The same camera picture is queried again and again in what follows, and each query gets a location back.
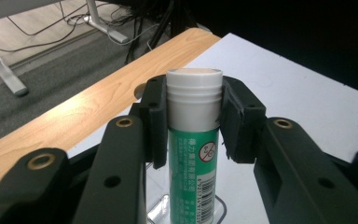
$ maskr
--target white table surface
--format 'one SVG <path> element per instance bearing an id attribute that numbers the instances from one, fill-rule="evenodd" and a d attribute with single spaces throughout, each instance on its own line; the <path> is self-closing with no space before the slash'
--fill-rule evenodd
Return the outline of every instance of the white table surface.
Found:
<path id="1" fill-rule="evenodd" d="M 241 80 L 266 106 L 267 117 L 297 122 L 333 156 L 351 161 L 358 151 L 357 90 L 232 34 L 186 67 L 216 68 Z M 104 128 L 71 149 L 69 156 L 99 144 Z M 269 223 L 253 168 L 252 164 L 228 161 L 226 149 L 220 146 L 216 195 L 227 204 L 223 223 Z"/>

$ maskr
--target gray floor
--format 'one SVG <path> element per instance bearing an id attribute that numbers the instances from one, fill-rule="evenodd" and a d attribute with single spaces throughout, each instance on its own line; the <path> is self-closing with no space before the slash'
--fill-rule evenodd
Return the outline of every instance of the gray floor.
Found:
<path id="1" fill-rule="evenodd" d="M 156 29 L 141 36 L 136 57 L 144 53 Z M 117 30 L 132 36 L 133 23 Z M 159 44 L 167 39 L 164 35 Z M 16 97 L 0 84 L 0 138 L 125 66 L 128 51 L 129 46 L 116 45 L 103 33 L 91 31 L 14 65 L 12 69 L 21 74 L 29 93 Z"/>

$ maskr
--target metal stand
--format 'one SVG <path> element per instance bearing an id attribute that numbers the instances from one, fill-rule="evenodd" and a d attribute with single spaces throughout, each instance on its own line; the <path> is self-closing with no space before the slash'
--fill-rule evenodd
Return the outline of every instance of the metal stand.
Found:
<path id="1" fill-rule="evenodd" d="M 86 21 L 89 25 L 97 28 L 98 30 L 100 30 L 106 34 L 109 32 L 109 35 L 120 44 L 125 44 L 130 41 L 130 39 L 128 37 L 124 36 L 123 34 L 119 33 L 116 30 L 109 29 L 109 31 L 108 31 L 107 25 L 103 24 L 100 21 L 100 17 L 98 15 L 98 10 L 97 10 L 97 6 L 95 4 L 95 0 L 86 0 L 86 1 L 87 1 L 87 5 L 89 6 L 90 16 L 85 17 L 84 21 Z"/>
<path id="2" fill-rule="evenodd" d="M 10 90 L 16 96 L 23 96 L 28 93 L 28 89 L 24 84 L 19 80 L 19 78 L 14 75 L 13 71 L 10 70 L 7 65 L 5 65 L 0 58 L 0 78 L 4 80 Z"/>

